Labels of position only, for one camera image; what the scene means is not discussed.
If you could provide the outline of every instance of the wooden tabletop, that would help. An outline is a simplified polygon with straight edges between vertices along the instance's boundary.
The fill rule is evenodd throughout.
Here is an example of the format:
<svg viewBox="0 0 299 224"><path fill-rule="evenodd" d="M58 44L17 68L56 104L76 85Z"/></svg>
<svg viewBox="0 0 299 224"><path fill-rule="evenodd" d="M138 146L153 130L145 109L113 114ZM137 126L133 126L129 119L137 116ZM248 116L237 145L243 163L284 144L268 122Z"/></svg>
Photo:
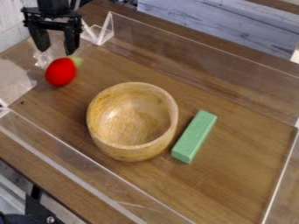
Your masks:
<svg viewBox="0 0 299 224"><path fill-rule="evenodd" d="M247 0L255 4L263 4L271 8L276 8L280 11L288 11L293 14L299 14L299 1L297 0Z"/></svg>
<svg viewBox="0 0 299 224"><path fill-rule="evenodd" d="M272 65L279 70L292 74L299 71L296 64L291 62L214 38L212 42L204 34L194 33L141 13L122 10L117 6L114 8L109 3L94 1L81 13L88 22L94 24L98 23L100 18L104 20L110 9L148 21L150 25L172 29L172 32L177 31L180 35L201 40L205 44L210 43L212 46L235 54L244 53L241 57L259 61L263 59L264 64ZM214 59L220 58L213 51L209 53ZM26 40L2 54L2 59L12 60L28 72L42 75L42 70L33 67L32 55L33 48ZM257 223L289 151L295 128L239 103L228 101L204 90L200 85L192 85L181 77L161 73L146 64L141 65L101 47L88 47L80 56L84 64L76 80L60 88L41 82L10 108L192 221ZM253 68L260 73L269 73L269 68L259 64ZM241 66L236 69L245 72ZM125 81L154 84L172 95L180 110L174 140L198 109L209 111L218 117L190 165L181 164L170 157L170 147L162 155L148 161L124 163L106 157L93 144L85 124L86 107L102 89ZM291 114L285 113L281 117L287 120ZM132 222L32 153L24 152L22 147L2 134L0 142L1 159L85 221ZM94 186L102 184L102 180L92 171L81 171L80 175ZM146 222L158 223L154 217Z"/></svg>

